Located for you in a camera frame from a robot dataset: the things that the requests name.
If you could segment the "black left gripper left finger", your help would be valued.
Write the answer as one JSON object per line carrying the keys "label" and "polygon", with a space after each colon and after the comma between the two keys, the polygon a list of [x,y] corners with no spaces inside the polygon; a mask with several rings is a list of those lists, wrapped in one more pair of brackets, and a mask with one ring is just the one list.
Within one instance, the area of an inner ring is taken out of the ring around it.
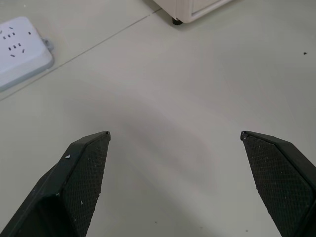
{"label": "black left gripper left finger", "polygon": [[2,237],[84,237],[98,198],[111,135],[71,143],[35,184],[1,232]]}

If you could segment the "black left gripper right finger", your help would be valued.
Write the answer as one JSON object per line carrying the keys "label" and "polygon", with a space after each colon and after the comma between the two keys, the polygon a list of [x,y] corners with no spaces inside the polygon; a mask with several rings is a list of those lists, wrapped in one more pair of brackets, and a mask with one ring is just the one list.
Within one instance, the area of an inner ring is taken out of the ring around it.
{"label": "black left gripper right finger", "polygon": [[242,131],[257,192],[283,237],[316,235],[316,167],[292,143]]}

